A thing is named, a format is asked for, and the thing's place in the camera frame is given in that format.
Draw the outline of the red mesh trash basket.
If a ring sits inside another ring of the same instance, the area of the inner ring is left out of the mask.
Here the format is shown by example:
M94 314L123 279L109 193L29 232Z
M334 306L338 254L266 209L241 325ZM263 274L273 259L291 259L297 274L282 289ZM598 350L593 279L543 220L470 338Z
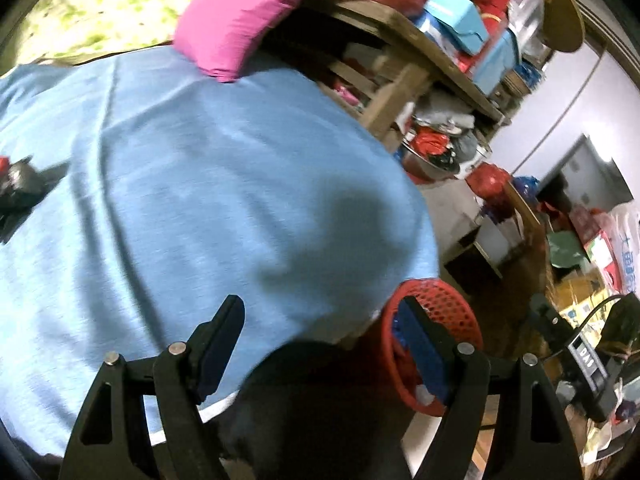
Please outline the red mesh trash basket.
M460 342L484 347L475 315L439 278L401 283L380 317L378 360L394 393L413 411L440 417L449 394L446 366Z

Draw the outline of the red plastic bag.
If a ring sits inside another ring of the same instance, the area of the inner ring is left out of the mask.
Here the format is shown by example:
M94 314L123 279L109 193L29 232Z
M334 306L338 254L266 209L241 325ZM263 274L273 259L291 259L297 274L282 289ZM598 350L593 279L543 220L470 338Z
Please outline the red plastic bag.
M0 174L5 174L10 168L10 159L6 156L0 156Z

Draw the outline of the red bag on floor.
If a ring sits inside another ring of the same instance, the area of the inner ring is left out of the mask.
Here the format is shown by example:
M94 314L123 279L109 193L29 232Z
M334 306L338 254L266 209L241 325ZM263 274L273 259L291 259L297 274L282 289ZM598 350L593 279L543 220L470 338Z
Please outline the red bag on floor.
M488 162L482 162L466 178L465 182L471 191L483 202L484 211L510 211L513 209L506 185L511 182L510 174Z

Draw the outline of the blue bed blanket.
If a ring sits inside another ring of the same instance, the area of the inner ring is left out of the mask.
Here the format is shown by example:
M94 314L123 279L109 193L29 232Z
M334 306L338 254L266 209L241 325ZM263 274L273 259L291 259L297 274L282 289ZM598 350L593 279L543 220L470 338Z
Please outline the blue bed blanket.
M294 338L362 332L438 273L421 193L297 70L231 84L171 47L1 79L1 151L52 190L1 248L1 419L60 455L104 356L156 356L241 297L224 399Z

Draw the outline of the metal basin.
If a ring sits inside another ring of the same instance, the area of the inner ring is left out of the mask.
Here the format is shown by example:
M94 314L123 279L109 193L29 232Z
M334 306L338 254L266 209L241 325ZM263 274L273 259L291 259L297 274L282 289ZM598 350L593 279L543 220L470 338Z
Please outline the metal basin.
M439 182L445 180L464 180L483 162L487 162L492 151L488 144L480 142L476 147L474 157L468 162L462 162L457 171L446 170L432 164L427 158L419 155L407 142L402 142L397 153L399 161L408 174L420 182Z

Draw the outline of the black plastic bag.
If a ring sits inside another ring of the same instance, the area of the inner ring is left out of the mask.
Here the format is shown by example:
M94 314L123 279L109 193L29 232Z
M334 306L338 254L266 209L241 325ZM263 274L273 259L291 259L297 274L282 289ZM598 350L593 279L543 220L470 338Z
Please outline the black plastic bag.
M10 159L9 170L1 175L1 244L5 245L17 229L67 174L69 162L38 170L32 155Z

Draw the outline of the wooden side table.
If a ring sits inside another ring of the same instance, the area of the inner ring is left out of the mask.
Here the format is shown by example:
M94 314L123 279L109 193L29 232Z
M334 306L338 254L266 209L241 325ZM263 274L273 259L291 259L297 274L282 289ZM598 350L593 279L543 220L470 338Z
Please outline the wooden side table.
M334 79L356 90L362 99L350 104L341 93L320 82L321 90L378 139L390 153L401 144L394 126L410 102L416 102L439 82L472 107L477 125L493 133L506 118L458 66L408 18L381 3L352 0L323 3L329 31L337 34L343 52L328 64ZM358 72L346 61L349 46L373 47L370 73Z

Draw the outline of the light blue box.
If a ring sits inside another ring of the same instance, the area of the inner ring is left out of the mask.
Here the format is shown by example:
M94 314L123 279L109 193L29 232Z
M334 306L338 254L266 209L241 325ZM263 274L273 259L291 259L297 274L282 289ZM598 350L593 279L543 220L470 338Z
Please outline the light blue box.
M459 49L477 55L489 39L489 32L471 0L427 0L424 9L444 26Z

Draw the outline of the green floral pillow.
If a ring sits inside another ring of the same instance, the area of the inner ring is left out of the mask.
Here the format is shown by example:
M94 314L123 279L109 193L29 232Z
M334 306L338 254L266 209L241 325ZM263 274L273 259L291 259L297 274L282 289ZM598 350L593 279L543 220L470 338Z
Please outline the green floral pillow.
M191 0L36 0L9 41L11 66L85 60L171 40Z

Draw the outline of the magenta cushion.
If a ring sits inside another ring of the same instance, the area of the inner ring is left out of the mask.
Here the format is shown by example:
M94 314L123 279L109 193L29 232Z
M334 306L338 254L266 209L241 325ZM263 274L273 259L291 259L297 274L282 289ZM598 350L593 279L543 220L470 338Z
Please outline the magenta cushion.
M192 0L178 19L175 49L220 82L240 76L262 37L303 0Z

